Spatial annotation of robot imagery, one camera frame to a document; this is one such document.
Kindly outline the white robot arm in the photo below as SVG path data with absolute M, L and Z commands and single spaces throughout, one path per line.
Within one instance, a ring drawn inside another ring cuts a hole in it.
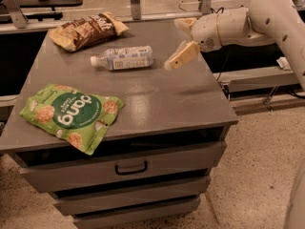
M 217 51 L 227 45 L 275 43 L 305 89 L 305 24 L 292 0 L 251 0 L 247 8 L 178 18 L 174 24 L 191 40 L 182 42 L 164 63 L 169 71 L 194 60 L 200 52 Z

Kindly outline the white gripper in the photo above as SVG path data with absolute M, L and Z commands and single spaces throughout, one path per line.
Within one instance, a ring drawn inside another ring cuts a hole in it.
M 213 52 L 221 49 L 221 41 L 217 31 L 217 17 L 213 13 L 204 15 L 198 19 L 195 17 L 177 18 L 175 26 L 191 35 L 193 41 L 182 41 L 177 50 L 164 63 L 164 68 L 171 71 L 198 57 L 200 51 Z

